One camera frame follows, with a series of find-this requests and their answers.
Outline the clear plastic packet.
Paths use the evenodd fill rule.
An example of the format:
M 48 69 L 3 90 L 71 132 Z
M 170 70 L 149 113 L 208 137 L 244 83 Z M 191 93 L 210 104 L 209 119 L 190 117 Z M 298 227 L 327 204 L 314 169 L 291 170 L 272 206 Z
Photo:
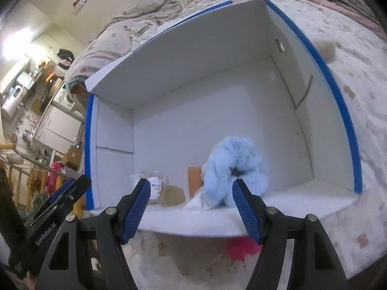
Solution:
M 140 179 L 147 179 L 150 183 L 151 193 L 150 193 L 150 204 L 158 204 L 161 191 L 163 187 L 167 184 L 167 178 L 162 173 L 159 173 L 157 170 L 154 172 L 148 172 L 142 170 L 137 174 L 130 175 L 130 180 L 133 182 L 133 188 L 137 185 Z

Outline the white washing machine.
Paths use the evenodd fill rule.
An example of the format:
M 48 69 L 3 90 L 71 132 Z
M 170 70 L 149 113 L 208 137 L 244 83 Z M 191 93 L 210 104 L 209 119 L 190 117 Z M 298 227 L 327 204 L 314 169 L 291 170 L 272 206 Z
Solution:
M 52 105 L 67 114 L 71 114 L 75 111 L 75 103 L 70 97 L 64 82 L 58 89 L 58 92 L 54 95 Z

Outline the light blue fluffy scrunchie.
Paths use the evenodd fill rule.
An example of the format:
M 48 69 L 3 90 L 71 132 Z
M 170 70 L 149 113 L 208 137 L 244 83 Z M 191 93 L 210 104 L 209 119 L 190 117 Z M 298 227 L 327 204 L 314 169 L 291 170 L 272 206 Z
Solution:
M 211 151 L 201 167 L 204 204 L 214 209 L 219 206 L 234 208 L 232 185 L 242 179 L 250 192 L 262 195 L 268 189 L 268 177 L 261 171 L 262 156 L 253 141 L 246 136 L 228 136 Z

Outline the yellow wooden rack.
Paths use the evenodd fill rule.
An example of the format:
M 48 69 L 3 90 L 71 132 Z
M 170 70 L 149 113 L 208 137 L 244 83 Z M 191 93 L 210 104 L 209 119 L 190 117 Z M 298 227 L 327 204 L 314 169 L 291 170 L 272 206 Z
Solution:
M 33 210 L 33 199 L 47 192 L 49 176 L 56 176 L 54 190 L 66 179 L 65 173 L 30 158 L 19 151 L 16 144 L 1 144 L 1 167 L 5 169 L 8 184 L 16 207 Z

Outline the white kitchen cabinet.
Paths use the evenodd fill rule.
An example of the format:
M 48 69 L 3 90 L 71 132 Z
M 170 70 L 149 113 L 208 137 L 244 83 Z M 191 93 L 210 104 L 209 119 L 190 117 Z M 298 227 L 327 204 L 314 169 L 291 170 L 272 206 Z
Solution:
M 77 140 L 82 122 L 49 105 L 35 130 L 33 139 L 45 147 L 66 154 Z

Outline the white patterned bed sheet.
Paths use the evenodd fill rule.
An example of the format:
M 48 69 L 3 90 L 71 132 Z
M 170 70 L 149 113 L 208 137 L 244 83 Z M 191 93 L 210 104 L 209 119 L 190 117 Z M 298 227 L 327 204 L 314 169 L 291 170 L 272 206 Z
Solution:
M 323 219 L 352 289 L 386 288 L 386 43 L 338 12 L 306 0 L 270 0 L 308 38 L 333 41 L 329 63 L 359 143 L 364 193 Z M 243 289 L 256 257 L 233 261 L 223 242 L 139 232 L 124 248 L 140 289 Z

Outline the beige patterned duvet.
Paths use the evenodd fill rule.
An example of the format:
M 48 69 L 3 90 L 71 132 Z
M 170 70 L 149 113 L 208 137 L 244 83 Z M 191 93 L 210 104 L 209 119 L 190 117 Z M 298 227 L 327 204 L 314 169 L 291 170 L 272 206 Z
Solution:
M 66 84 L 83 82 L 111 62 L 130 53 L 165 22 L 182 12 L 179 0 L 149 0 L 111 19 L 102 32 L 75 57 L 65 75 Z

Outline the blue white cardboard box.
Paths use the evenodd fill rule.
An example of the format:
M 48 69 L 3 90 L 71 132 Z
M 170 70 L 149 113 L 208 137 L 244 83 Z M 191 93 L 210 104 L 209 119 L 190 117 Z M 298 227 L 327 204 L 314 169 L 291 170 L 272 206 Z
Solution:
M 141 171 L 189 193 L 189 167 L 227 136 L 252 139 L 268 177 L 264 201 L 287 215 L 331 215 L 363 190 L 339 87 L 268 0 L 228 0 L 178 20 L 86 86 L 86 204 L 94 214 L 129 194 Z

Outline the white sock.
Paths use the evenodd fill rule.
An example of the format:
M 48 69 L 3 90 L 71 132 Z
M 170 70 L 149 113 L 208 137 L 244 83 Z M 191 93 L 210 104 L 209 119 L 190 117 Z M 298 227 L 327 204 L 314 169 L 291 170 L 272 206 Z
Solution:
M 203 187 L 199 188 L 193 198 L 183 207 L 187 211 L 207 211 L 212 207 L 206 203 L 203 195 Z

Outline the cardboard box on floor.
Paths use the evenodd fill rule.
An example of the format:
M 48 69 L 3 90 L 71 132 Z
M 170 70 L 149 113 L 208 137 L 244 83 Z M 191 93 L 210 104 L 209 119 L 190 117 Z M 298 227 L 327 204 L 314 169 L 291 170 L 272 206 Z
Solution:
M 71 145 L 67 153 L 63 156 L 61 163 L 72 170 L 78 170 L 81 165 L 82 149 Z

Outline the pink rubber duck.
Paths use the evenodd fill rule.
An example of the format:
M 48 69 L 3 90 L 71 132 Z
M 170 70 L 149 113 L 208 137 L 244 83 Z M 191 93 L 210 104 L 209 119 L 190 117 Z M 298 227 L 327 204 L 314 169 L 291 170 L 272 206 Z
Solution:
M 225 247 L 225 252 L 233 261 L 244 262 L 248 255 L 256 255 L 262 246 L 248 236 L 230 238 Z

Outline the tan round puff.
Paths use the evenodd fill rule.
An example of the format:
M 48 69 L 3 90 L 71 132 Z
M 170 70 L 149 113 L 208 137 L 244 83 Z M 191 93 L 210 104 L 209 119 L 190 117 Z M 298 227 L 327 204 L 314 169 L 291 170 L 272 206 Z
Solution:
M 178 206 L 186 200 L 184 191 L 175 185 L 165 185 L 159 195 L 162 206 Z

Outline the cream fluffy plush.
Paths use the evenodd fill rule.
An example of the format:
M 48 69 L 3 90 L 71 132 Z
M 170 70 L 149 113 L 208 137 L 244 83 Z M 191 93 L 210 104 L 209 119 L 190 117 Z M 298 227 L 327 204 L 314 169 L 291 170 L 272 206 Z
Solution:
M 313 36 L 310 40 L 327 64 L 333 63 L 336 60 L 336 42 L 333 38 Z

